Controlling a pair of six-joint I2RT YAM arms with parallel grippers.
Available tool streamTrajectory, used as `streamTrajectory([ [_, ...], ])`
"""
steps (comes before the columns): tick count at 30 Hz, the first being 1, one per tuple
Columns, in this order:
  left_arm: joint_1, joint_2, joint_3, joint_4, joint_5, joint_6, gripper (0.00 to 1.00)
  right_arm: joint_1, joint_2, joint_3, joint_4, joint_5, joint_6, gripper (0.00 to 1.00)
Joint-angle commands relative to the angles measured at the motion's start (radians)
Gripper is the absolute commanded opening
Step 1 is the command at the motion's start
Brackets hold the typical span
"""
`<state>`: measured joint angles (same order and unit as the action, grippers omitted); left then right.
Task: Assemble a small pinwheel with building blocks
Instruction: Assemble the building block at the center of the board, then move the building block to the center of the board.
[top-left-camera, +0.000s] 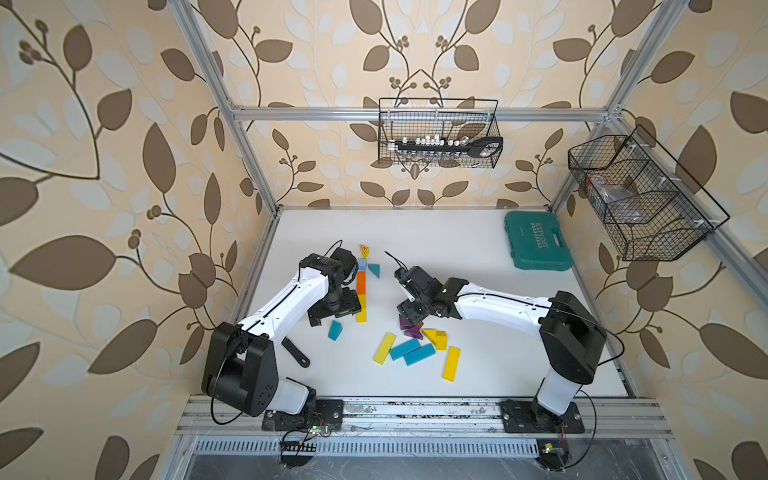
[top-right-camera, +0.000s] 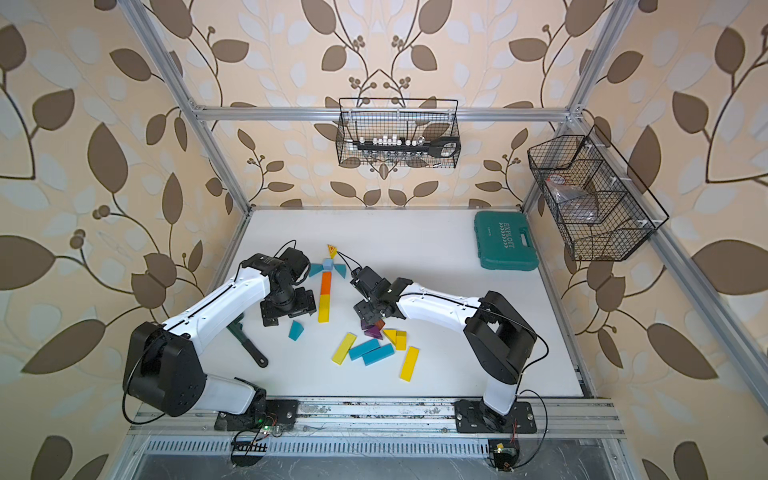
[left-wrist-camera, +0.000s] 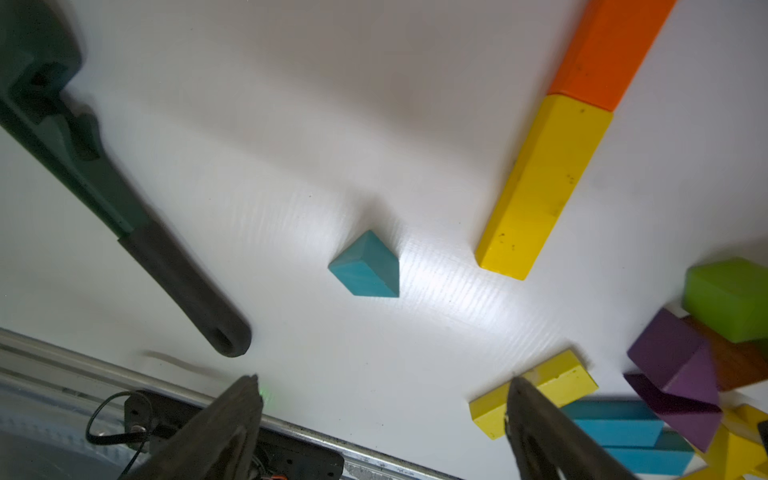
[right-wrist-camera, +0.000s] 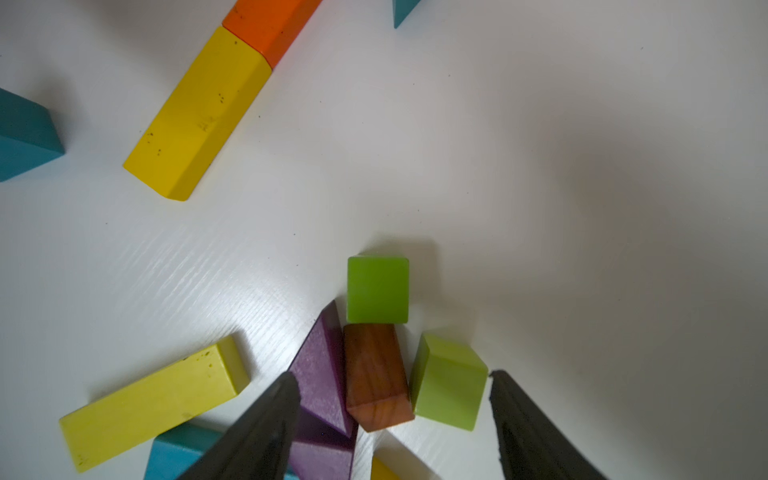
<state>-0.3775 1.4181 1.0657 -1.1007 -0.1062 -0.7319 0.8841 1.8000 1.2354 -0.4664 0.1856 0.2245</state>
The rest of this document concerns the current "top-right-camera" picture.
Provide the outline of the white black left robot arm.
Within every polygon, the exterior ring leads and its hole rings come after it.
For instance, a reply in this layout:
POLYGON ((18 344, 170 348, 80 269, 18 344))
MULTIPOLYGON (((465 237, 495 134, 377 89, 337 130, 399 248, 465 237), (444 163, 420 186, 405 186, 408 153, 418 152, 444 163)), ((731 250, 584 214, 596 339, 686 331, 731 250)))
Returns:
POLYGON ((257 253, 182 313, 160 325, 145 322, 136 327, 129 340, 123 396, 170 417, 190 410, 255 416, 263 390, 245 380, 205 373, 200 355, 254 305, 266 324, 314 313, 313 293, 301 286, 310 266, 308 257, 293 247, 277 257, 257 253))

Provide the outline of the orange rectangular block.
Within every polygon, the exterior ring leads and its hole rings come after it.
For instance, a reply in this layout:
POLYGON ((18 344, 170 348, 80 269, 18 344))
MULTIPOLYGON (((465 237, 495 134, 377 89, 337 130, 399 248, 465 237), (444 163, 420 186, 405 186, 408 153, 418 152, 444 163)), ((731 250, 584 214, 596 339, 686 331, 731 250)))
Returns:
POLYGON ((331 294, 332 286, 332 273, 330 271, 324 271, 321 279, 321 296, 329 296, 331 294))

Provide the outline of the teal triangular prism block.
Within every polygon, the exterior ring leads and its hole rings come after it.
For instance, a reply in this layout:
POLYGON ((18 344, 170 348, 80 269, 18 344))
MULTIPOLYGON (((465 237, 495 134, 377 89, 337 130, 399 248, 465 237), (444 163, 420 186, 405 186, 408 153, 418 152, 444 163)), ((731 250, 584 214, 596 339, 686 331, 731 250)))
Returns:
POLYGON ((347 266, 343 264, 333 264, 333 269, 338 272, 342 278, 346 277, 347 274, 347 266))
POLYGON ((316 274, 318 274, 320 272, 323 272, 323 271, 324 271, 324 266, 322 264, 312 263, 310 265, 308 276, 312 277, 312 276, 314 276, 314 275, 316 275, 316 274))
POLYGON ((303 332, 304 326, 300 322, 294 320, 289 330, 289 338, 293 341, 297 341, 303 332))

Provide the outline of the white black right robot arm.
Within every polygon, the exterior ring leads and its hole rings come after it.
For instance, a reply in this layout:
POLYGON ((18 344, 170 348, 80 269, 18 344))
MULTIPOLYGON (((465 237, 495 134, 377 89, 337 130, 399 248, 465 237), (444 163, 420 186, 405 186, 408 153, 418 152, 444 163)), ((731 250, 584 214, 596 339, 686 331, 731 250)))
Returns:
POLYGON ((351 285, 362 296, 354 311, 368 324, 398 318, 463 334, 488 375, 482 397, 486 414, 498 418, 510 414, 539 335, 501 293, 449 295, 406 278, 390 282, 369 267, 353 269, 351 285))

